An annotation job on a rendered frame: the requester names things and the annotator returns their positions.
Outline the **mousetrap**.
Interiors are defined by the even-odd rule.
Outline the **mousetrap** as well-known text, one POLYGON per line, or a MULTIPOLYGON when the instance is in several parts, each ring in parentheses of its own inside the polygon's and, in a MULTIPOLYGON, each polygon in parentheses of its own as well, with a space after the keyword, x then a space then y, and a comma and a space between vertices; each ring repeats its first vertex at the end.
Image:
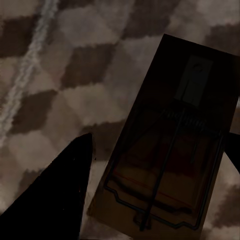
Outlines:
POLYGON ((164 33, 86 216, 200 240, 239 95, 239 56, 164 33))

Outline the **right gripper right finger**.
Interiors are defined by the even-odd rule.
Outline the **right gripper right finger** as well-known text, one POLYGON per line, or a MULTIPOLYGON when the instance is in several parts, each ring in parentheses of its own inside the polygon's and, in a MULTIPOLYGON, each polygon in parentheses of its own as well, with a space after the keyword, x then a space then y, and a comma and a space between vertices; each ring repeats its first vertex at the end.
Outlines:
POLYGON ((225 142, 224 152, 240 173, 240 135, 228 133, 225 142))

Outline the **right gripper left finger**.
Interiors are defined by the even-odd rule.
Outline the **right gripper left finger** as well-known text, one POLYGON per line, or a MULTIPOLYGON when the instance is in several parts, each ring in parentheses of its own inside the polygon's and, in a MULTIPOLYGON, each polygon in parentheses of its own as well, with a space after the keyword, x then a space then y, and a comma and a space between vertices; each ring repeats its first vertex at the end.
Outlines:
POLYGON ((0 240, 78 240, 93 155, 74 139, 0 217, 0 240))

